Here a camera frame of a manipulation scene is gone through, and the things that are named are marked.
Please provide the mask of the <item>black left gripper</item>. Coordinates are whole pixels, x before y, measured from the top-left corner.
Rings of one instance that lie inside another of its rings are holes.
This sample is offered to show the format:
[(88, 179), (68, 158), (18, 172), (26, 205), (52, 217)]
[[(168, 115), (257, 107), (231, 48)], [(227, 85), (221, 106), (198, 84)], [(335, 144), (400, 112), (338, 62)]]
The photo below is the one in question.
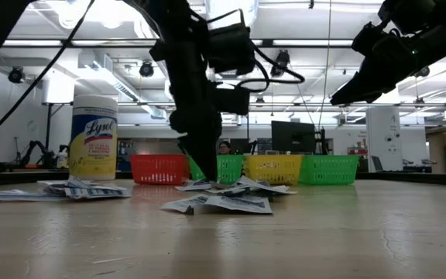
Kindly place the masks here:
[(149, 51), (162, 60), (170, 79), (176, 109), (170, 126), (185, 136), (181, 146), (209, 181), (216, 181), (217, 142), (221, 136), (221, 113), (246, 115), (250, 93), (244, 88), (218, 88), (206, 76), (207, 64), (197, 45), (190, 41), (166, 43), (157, 40)]

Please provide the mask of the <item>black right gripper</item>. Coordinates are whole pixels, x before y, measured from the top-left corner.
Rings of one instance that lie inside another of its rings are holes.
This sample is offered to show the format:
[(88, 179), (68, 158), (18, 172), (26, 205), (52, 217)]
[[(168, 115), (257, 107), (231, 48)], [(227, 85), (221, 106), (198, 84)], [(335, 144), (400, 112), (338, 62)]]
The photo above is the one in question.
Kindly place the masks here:
[(365, 59), (332, 95), (332, 105), (373, 103), (399, 81), (446, 57), (446, 23), (414, 36), (398, 36), (369, 22), (358, 34), (358, 52)]

